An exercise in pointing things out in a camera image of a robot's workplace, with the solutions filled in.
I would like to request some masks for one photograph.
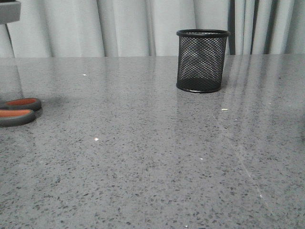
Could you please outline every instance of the white curtain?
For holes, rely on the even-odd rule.
[[[177,55],[193,28],[229,30],[227,54],[305,53],[305,0],[19,1],[0,57]]]

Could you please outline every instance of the black mesh pen holder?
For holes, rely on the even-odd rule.
[[[229,31],[179,30],[179,89],[210,93],[220,89]]]

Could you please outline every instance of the scissors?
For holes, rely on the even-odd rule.
[[[34,111],[41,109],[37,98],[24,98],[0,104],[0,127],[24,125],[36,119]]]

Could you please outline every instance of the mesh cup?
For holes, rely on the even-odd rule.
[[[220,89],[224,52],[229,31],[180,30],[176,86],[189,92],[209,93]]]

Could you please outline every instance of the table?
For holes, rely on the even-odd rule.
[[[226,56],[222,89],[177,57],[1,59],[0,228],[305,228],[305,55]]]

